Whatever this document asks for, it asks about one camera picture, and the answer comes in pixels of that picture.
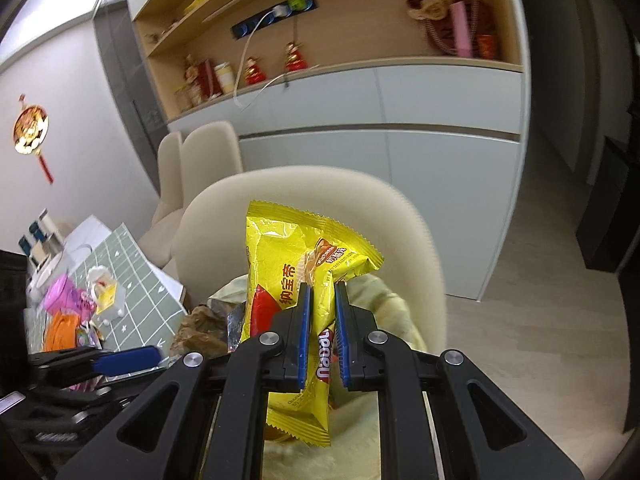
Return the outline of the orange snack bag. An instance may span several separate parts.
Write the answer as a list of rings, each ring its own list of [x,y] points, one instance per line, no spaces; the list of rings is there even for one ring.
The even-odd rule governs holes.
[[[75,313],[56,312],[44,336],[43,351],[58,351],[76,347],[76,328],[80,318]]]

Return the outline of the yellow snack wrapper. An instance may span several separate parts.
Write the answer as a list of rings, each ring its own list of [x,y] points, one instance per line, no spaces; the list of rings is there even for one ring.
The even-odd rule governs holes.
[[[273,315],[295,307],[299,289],[311,292],[307,345],[296,393],[271,393],[269,426],[311,445],[328,446],[329,394],[335,334],[334,290],[339,281],[378,270],[384,261],[365,237],[328,217],[253,200],[245,222],[247,303],[240,339],[270,330]]]

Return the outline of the white yellow toy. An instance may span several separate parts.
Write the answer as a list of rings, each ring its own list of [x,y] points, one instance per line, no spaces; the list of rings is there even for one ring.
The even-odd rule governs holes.
[[[126,288],[118,284],[106,266],[93,266],[87,273],[88,293],[96,304],[92,320],[97,326],[111,325],[126,314]]]

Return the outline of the pink toy box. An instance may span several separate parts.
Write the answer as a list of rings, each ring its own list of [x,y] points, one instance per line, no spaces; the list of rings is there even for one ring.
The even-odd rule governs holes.
[[[43,299],[43,309],[50,315],[58,312],[79,312],[79,292],[73,280],[60,275],[47,290]]]

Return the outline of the green checked tablecloth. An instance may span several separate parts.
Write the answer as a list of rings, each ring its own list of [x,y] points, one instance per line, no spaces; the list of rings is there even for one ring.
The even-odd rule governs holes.
[[[64,252],[53,258],[32,277],[25,314],[27,348],[43,350],[51,315],[44,310],[44,296],[61,275],[78,287],[87,285],[88,272],[105,266],[125,292],[124,315],[100,326],[108,350],[154,346],[164,358],[182,318],[184,287],[150,263],[123,224],[111,230],[89,217],[66,236]]]

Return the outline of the beige chair near bin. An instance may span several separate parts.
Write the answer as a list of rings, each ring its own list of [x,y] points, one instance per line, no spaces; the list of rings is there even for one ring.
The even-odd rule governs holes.
[[[172,243],[179,281],[194,304],[238,276],[277,310],[309,286],[311,325],[334,320],[333,287],[371,272],[408,304],[428,352],[446,348],[442,267],[422,216],[401,192],[361,172],[291,166],[209,185],[183,214]]]

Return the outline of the beige far chair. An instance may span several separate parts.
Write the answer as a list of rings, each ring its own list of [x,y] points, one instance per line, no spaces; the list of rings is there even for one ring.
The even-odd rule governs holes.
[[[183,205],[181,173],[182,134],[170,132],[160,142],[157,152],[158,180],[160,181],[160,201],[153,214],[155,226],[168,214],[181,209]]]

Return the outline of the beige middle chair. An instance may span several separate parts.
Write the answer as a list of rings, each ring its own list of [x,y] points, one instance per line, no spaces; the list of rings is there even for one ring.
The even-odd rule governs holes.
[[[239,138],[230,122],[210,122],[182,134],[181,173],[183,205],[142,235],[138,245],[158,268],[171,262],[172,242],[186,208],[202,191],[243,171]]]

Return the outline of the wooden shelf cabinet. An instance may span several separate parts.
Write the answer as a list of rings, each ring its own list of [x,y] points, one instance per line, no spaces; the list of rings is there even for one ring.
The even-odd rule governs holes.
[[[226,120],[248,170],[326,165],[419,208],[449,295],[480,299],[514,211],[522,0],[128,0],[175,131]]]

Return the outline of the chinese knot wall ornament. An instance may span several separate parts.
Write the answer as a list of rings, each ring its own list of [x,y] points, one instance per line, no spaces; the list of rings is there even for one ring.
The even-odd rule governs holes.
[[[34,155],[46,180],[52,185],[54,177],[41,153],[42,144],[49,131],[49,115],[42,106],[28,104],[24,93],[20,95],[18,102],[21,111],[13,126],[14,150],[21,155]]]

